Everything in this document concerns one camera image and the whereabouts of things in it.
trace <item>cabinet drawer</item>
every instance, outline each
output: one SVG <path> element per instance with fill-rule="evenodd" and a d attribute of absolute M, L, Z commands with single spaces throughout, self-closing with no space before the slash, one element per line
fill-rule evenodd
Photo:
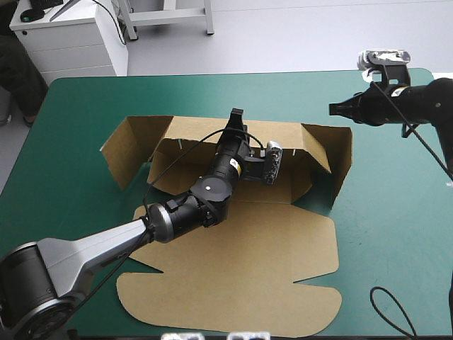
<path fill-rule="evenodd" d="M 41 72 L 42 77 L 50 85 L 58 78 L 71 77 L 115 77 L 115 70 L 112 65 L 99 67 L 85 67 L 83 69 L 63 69 L 61 71 Z"/>
<path fill-rule="evenodd" d="M 29 52 L 28 55 L 40 72 L 112 64 L 104 45 L 36 51 Z"/>
<path fill-rule="evenodd" d="M 28 52 L 103 44 L 95 23 L 15 31 Z"/>

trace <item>white floor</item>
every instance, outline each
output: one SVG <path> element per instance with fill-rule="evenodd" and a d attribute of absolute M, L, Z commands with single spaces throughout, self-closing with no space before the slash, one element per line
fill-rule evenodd
<path fill-rule="evenodd" d="M 135 11 L 161 6 L 131 3 Z M 127 46 L 129 75 L 355 69 L 357 53 L 375 47 L 407 49 L 411 67 L 453 71 L 453 0 L 212 0 L 212 8 L 213 36 L 203 21 L 139 28 Z M 0 127 L 0 191 L 27 131 L 12 111 Z"/>

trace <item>cardboard flap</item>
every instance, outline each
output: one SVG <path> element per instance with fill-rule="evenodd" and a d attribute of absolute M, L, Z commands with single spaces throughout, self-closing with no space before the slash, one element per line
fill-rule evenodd
<path fill-rule="evenodd" d="M 226 123 L 227 119 L 219 118 L 131 116 L 117 127 L 101 151 L 114 179 L 124 189 L 153 155 L 149 182 L 196 141 L 223 129 Z M 264 145 L 274 140 L 284 152 L 280 175 L 273 186 L 243 181 L 234 200 L 292 203 L 311 188 L 313 171 L 333 173 L 334 198 L 337 196 L 351 165 L 349 128 L 257 120 L 244 123 Z M 173 195 L 188 190 L 206 172 L 220 135 L 212 136 L 189 153 L 155 186 Z M 255 141 L 251 140 L 251 146 L 258 152 Z"/>
<path fill-rule="evenodd" d="M 333 200 L 335 200 L 352 165 L 352 131 L 349 127 L 302 125 L 326 150 L 333 173 Z"/>
<path fill-rule="evenodd" d="M 101 147 L 108 168 L 125 189 L 140 166 L 152 155 L 172 116 L 125 118 Z"/>
<path fill-rule="evenodd" d="M 126 310 L 150 324 L 308 336 L 341 304 L 333 288 L 294 283 L 336 271 L 338 252 L 331 219 L 288 204 L 231 202 L 220 225 L 149 244 L 132 258 L 164 272 L 117 281 Z"/>

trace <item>computer mouse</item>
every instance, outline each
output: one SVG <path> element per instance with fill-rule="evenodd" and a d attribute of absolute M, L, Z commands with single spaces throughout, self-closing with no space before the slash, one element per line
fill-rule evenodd
<path fill-rule="evenodd" d="M 44 14 L 42 9 L 27 9 L 21 14 L 21 21 L 23 23 L 29 23 L 31 21 L 39 20 L 44 17 Z"/>

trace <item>white sticker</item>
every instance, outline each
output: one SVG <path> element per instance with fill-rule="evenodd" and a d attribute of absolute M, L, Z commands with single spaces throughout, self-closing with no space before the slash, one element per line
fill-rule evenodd
<path fill-rule="evenodd" d="M 408 86 L 405 87 L 398 87 L 395 91 L 391 93 L 392 97 L 399 97 L 399 95 L 408 88 Z"/>
<path fill-rule="evenodd" d="M 239 163 L 234 158 L 231 158 L 229 160 L 229 163 L 232 167 L 234 167 L 236 169 L 236 171 L 238 172 L 238 175 L 240 176 L 242 170 L 241 170 L 241 166 L 239 165 Z"/>

